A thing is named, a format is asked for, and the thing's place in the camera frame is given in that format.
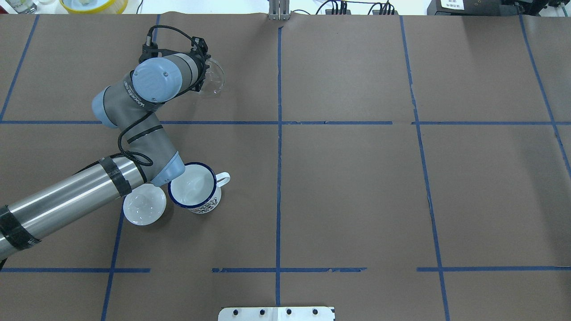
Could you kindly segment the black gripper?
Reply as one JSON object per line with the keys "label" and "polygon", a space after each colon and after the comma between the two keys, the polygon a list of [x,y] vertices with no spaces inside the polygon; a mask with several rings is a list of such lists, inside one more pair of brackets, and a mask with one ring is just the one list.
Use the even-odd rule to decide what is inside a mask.
{"label": "black gripper", "polygon": [[194,84],[194,91],[196,93],[200,92],[200,90],[202,89],[202,86],[204,85],[205,79],[206,79],[206,71],[210,68],[210,66],[208,65],[207,61],[208,59],[211,58],[210,54],[204,54],[204,53],[195,53],[194,54],[194,61],[198,67],[199,70],[199,76],[197,81]]}

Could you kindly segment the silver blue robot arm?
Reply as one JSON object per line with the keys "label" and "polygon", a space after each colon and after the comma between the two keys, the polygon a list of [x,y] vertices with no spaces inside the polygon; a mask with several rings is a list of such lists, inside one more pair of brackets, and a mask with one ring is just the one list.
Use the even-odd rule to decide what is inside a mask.
{"label": "silver blue robot arm", "polygon": [[203,49],[143,54],[139,65],[92,100],[92,112],[117,128],[117,153],[98,159],[59,183],[1,207],[1,258],[43,238],[141,185],[161,187],[184,172],[184,163],[156,111],[189,91],[199,92],[210,68]]}

